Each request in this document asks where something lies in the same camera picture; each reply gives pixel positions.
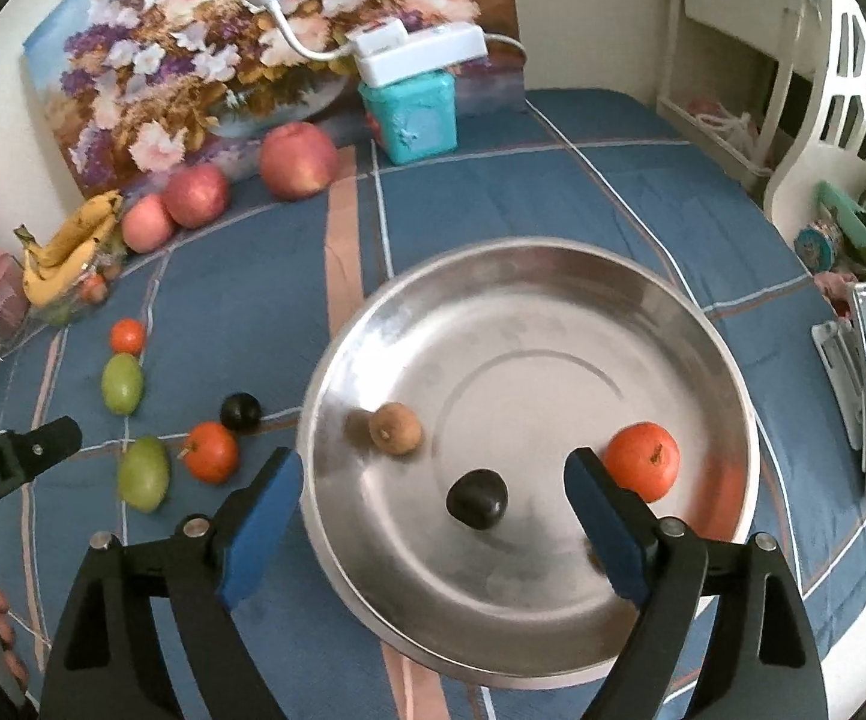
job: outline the banana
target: banana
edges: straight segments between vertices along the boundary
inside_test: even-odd
[[[90,233],[108,218],[115,218],[121,208],[122,195],[117,191],[91,197],[62,223],[45,247],[37,244],[36,238],[32,237],[24,224],[13,230],[13,233],[31,256],[33,271],[39,269],[40,274],[45,275],[45,271],[58,268],[69,259],[76,247],[88,240]]]
[[[69,290],[89,266],[98,247],[116,230],[116,225],[116,215],[108,214],[65,261],[51,268],[39,266],[35,254],[27,247],[23,252],[23,290],[29,302],[36,308],[42,308]]]

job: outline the stainless steel bowl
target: stainless steel bowl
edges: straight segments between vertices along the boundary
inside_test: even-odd
[[[425,429],[407,459],[380,454],[365,430],[388,401]],[[643,420],[682,454],[654,512],[744,541],[759,478],[753,406],[699,310],[576,242],[451,251],[383,286],[316,370],[298,434],[311,543],[354,615],[420,664],[499,688],[597,679],[636,611],[589,560],[562,469],[577,446],[601,450]],[[445,507],[480,467],[510,491],[486,532]]]

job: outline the hand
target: hand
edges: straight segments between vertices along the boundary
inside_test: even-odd
[[[13,645],[16,643],[16,632],[9,624],[9,601],[2,590],[0,590],[0,641],[9,671],[16,678],[20,688],[26,690],[26,686],[29,684],[29,672],[23,665],[23,661],[20,661],[16,653],[12,651]]]

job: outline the wall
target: wall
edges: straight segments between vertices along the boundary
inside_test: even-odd
[[[0,14],[0,247],[9,250],[17,224],[48,238],[81,200],[21,70],[23,40],[60,1],[12,0]],[[529,87],[601,86],[654,101],[667,0],[516,1]],[[733,106],[754,97],[756,57],[700,25],[682,31],[678,84]]]

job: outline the red apple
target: red apple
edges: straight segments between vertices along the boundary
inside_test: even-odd
[[[137,254],[156,251],[176,231],[159,194],[147,194],[122,217],[122,240]]]
[[[278,199],[314,196],[332,184],[339,171],[340,154],[316,124],[284,124],[263,139],[259,175]]]
[[[194,230],[220,218],[229,205],[229,181],[215,165],[183,167],[163,191],[170,216],[183,227]]]

